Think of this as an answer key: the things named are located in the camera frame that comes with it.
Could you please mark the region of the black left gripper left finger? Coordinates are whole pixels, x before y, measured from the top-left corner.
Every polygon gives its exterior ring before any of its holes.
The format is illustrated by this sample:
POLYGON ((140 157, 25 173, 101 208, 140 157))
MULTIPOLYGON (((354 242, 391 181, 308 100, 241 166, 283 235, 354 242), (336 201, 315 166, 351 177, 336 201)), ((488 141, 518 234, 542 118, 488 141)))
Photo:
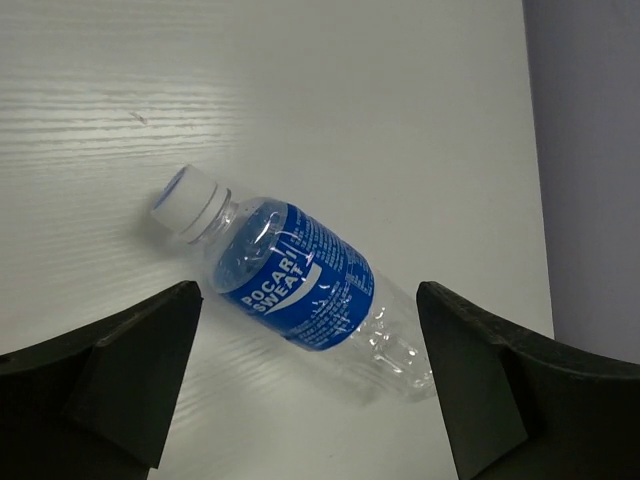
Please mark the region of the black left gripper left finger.
POLYGON ((4 479, 145 479, 158 468, 203 299, 180 282, 1 357, 4 479))

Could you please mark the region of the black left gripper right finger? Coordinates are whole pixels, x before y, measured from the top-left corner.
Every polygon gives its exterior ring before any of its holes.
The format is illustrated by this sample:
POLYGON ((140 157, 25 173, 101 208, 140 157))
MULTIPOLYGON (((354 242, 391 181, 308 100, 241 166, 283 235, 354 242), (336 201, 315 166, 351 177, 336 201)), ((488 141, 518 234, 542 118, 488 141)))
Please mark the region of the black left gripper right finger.
POLYGON ((501 318, 443 285, 417 306, 461 479, 636 479, 639 367, 501 318))

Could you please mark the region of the clear bottle blue label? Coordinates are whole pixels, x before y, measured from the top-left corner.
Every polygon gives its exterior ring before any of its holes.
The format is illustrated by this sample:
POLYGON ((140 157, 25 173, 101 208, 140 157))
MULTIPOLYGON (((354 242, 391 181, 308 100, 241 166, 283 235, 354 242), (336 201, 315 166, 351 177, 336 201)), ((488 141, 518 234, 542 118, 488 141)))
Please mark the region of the clear bottle blue label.
POLYGON ((415 301, 297 206, 237 200, 187 165, 151 214, 198 251, 218 297, 322 366, 409 402, 435 395, 415 301))

